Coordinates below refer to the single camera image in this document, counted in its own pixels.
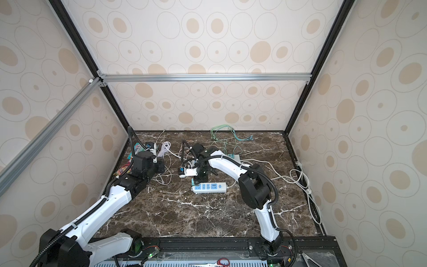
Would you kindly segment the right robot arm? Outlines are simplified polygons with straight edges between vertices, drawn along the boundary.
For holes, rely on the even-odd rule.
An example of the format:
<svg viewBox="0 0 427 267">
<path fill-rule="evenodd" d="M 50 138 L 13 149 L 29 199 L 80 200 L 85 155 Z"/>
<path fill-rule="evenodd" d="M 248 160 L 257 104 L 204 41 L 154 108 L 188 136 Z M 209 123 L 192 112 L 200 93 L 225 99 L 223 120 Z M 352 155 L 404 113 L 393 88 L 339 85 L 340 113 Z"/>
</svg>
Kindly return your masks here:
<svg viewBox="0 0 427 267">
<path fill-rule="evenodd" d="M 192 178 L 192 191 L 196 194 L 225 192 L 225 183 L 209 182 L 209 174 L 217 175 L 216 170 L 234 179 L 239 185 L 242 200 L 255 212 L 264 240 L 262 249 L 267 255 L 277 254 L 282 246 L 282 233 L 291 233 L 280 229 L 275 222 L 272 206 L 278 202 L 279 192 L 262 167 L 238 162 L 215 146 L 205 148 L 186 141 L 181 146 L 183 150 L 189 150 L 192 158 L 181 160 L 179 175 Z"/>
</svg>

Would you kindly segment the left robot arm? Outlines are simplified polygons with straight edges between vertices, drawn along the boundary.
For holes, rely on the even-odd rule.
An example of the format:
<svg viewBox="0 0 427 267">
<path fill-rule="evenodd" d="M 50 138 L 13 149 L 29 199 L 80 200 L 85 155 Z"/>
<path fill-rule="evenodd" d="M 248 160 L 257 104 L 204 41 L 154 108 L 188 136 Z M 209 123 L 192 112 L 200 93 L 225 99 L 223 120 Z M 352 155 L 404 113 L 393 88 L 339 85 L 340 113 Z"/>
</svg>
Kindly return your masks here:
<svg viewBox="0 0 427 267">
<path fill-rule="evenodd" d="M 103 224 L 137 197 L 154 176 L 165 171 L 163 160 L 157 156 L 157 145 L 142 143 L 132 127 L 127 132 L 129 140 L 136 140 L 142 151 L 131 150 L 129 166 L 108 183 L 105 193 L 89 209 L 60 230 L 50 229 L 41 236 L 32 267 L 93 267 L 119 254 L 140 254 L 141 235 L 132 230 L 92 241 Z"/>
</svg>

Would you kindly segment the teal candy bag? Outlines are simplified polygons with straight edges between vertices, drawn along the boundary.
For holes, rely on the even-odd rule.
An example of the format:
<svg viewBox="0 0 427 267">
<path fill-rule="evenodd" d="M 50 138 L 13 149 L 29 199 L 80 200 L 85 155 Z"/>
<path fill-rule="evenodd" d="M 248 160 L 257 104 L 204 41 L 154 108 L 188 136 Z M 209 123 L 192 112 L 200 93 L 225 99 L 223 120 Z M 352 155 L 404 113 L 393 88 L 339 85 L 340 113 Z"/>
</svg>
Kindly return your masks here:
<svg viewBox="0 0 427 267">
<path fill-rule="evenodd" d="M 134 145 L 134 150 L 136 151 L 136 152 L 138 152 L 138 151 L 140 151 L 140 150 L 143 150 L 143 147 L 141 146 L 141 144 L 140 143 L 136 143 L 135 145 Z"/>
</svg>

